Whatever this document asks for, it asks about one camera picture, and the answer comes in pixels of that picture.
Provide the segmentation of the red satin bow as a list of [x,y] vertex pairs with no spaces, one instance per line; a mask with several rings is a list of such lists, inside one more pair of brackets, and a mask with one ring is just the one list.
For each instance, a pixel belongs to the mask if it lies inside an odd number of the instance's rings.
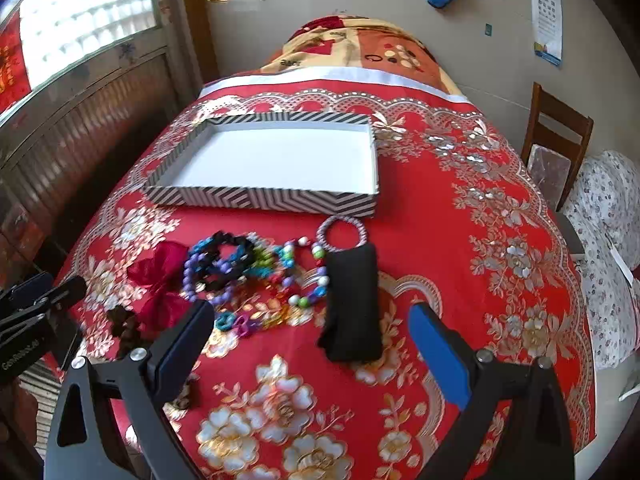
[[127,269],[128,280],[145,289],[138,319],[149,337],[175,326],[191,307],[180,295],[188,255],[186,245],[163,240],[151,257],[139,259]]

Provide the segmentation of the pink white twisted bangle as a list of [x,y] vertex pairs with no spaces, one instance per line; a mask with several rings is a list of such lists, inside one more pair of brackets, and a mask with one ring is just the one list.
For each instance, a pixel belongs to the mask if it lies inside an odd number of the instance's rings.
[[344,252],[367,244],[369,237],[366,227],[359,219],[334,214],[320,223],[316,239],[327,252]]

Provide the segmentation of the orange cream love blanket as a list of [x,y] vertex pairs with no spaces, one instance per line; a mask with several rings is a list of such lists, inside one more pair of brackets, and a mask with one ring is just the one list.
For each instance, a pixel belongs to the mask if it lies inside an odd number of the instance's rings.
[[276,74],[312,66],[382,70],[450,96],[461,93],[422,41],[378,18],[329,15],[311,21],[297,29],[259,70]]

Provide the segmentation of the striped shallow white box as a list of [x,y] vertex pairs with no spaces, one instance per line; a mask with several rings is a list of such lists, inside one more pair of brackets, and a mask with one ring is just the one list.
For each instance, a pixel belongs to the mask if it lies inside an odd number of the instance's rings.
[[378,161],[369,116],[224,115],[192,128],[143,185],[157,205],[371,217]]

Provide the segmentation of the black scrunchie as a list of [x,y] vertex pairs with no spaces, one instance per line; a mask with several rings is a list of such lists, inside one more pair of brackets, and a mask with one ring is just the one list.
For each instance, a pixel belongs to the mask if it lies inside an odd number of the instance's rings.
[[184,284],[221,292],[247,274],[255,261],[255,244],[248,237],[217,231],[189,249]]

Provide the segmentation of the brown scrunchie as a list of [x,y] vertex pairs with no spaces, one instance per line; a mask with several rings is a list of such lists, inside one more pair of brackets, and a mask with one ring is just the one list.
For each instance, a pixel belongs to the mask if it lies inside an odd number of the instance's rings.
[[125,359],[137,348],[147,349],[150,342],[143,337],[140,322],[134,310],[129,310],[121,304],[106,312],[110,325],[110,333],[118,342],[116,359]]

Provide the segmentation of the window with grille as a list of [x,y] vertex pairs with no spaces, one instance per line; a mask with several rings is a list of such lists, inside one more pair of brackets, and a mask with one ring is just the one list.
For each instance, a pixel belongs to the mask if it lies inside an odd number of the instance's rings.
[[155,25],[152,0],[23,0],[1,31],[2,110],[93,52]]

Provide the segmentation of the floral white bedding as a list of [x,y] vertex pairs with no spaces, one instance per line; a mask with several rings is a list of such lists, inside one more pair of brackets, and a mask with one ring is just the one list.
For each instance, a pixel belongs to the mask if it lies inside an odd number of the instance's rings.
[[639,349],[639,166],[616,151],[587,157],[561,212],[585,252],[594,362],[614,368]]

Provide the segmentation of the black tassel pouch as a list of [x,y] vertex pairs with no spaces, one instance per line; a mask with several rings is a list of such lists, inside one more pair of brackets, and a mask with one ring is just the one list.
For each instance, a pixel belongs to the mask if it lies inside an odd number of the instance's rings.
[[334,363],[366,364],[383,354],[378,307],[378,255],[366,243],[326,257],[326,322],[318,347]]

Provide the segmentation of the eye chart poster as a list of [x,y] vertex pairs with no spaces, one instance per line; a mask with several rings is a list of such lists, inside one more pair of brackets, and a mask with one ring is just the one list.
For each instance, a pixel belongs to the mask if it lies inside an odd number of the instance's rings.
[[562,18],[561,0],[532,0],[534,52],[556,67],[562,64]]

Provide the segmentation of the wooden wall panel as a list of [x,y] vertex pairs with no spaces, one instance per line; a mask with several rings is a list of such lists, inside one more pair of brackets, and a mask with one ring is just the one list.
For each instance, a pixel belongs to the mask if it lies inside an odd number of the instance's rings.
[[1,128],[1,284],[62,268],[107,195],[177,114],[168,56],[153,52]]

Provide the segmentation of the wooden chair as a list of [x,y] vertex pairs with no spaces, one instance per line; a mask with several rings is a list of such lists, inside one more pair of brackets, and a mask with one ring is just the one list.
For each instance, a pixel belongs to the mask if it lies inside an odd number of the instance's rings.
[[559,211],[587,153],[593,119],[533,84],[521,159],[542,195]]

